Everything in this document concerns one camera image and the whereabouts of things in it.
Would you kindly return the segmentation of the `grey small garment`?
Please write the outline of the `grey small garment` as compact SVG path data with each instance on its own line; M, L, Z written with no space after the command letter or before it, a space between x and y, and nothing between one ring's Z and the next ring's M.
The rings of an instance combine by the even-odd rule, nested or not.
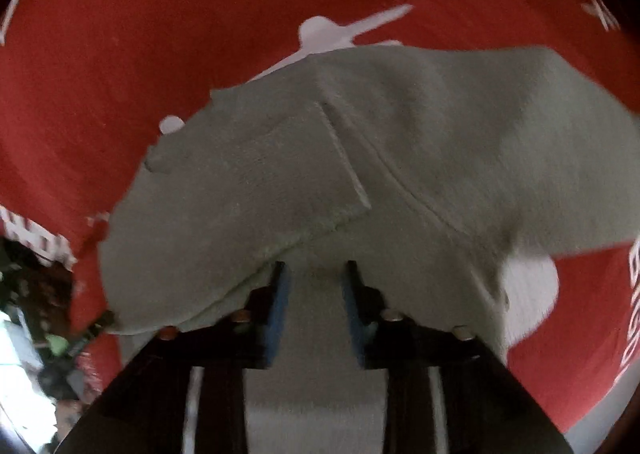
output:
M639 118L553 51L369 46L217 90L149 148L100 247L126 335L213 323L288 265L254 453L376 453L383 378L359 370L345 263L390 305L504 358L559 304L556 255L639 232Z

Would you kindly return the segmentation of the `red printed bed cover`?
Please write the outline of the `red printed bed cover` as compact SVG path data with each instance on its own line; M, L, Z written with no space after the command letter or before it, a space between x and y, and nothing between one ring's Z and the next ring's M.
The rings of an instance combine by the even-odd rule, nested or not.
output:
M328 52L544 48L639 118L639 46L596 0L13 0L1 29L1 229L106 301L100 247L149 148L217 90ZM639 232L556 255L559 304L499 358L561 430L639 359Z

